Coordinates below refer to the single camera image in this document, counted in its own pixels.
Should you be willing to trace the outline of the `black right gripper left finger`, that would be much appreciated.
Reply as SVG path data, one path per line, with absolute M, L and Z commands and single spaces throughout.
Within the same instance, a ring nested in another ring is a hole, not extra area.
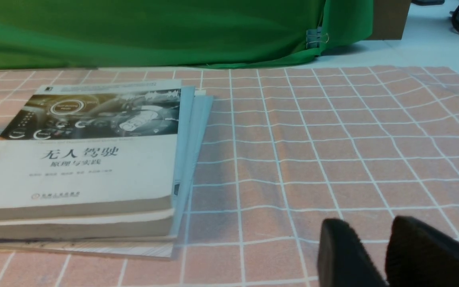
M 386 287 L 357 233 L 344 220 L 321 224 L 318 252 L 321 287 Z

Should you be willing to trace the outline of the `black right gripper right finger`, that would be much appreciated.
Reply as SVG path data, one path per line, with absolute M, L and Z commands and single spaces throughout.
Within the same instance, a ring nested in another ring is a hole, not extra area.
M 459 242 L 417 218 L 397 216 L 385 272 L 391 287 L 459 287 Z

